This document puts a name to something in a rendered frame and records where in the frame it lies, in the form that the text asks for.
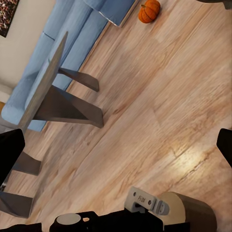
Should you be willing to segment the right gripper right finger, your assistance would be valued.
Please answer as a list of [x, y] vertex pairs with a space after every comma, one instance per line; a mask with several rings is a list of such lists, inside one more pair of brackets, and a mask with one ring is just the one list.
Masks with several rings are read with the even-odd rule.
[[217, 147], [232, 167], [232, 130], [222, 128], [217, 138]]

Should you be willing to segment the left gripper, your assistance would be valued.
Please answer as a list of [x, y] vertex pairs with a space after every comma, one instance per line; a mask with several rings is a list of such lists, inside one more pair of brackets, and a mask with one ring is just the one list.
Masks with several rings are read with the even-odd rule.
[[128, 209], [112, 212], [118, 223], [119, 232], [189, 232], [190, 222], [164, 225], [163, 221], [145, 209], [145, 213], [130, 212]]

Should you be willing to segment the pumpkin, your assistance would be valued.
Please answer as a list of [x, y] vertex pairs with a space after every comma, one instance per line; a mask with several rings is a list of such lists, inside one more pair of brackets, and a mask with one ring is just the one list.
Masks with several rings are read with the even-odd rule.
[[147, 0], [139, 12], [139, 19], [141, 22], [148, 24], [157, 18], [160, 11], [160, 3], [157, 0]]

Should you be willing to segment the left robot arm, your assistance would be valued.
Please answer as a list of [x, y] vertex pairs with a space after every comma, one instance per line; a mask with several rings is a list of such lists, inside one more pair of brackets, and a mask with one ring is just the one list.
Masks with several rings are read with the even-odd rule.
[[[161, 199], [132, 186], [124, 209], [98, 216], [94, 211], [59, 215], [49, 232], [189, 232], [190, 222], [164, 225], [153, 215], [167, 215], [169, 206]], [[89, 221], [83, 222], [83, 218]], [[42, 232], [42, 224], [14, 225], [0, 232]]]

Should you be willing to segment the pillar candle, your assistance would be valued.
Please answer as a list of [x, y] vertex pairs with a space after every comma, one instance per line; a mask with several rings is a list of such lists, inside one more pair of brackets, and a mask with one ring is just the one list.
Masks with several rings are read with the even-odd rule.
[[194, 198], [176, 192], [166, 192], [158, 199], [166, 202], [170, 208], [167, 215], [157, 215], [164, 225], [190, 222], [189, 232], [216, 232], [216, 216], [209, 205]]

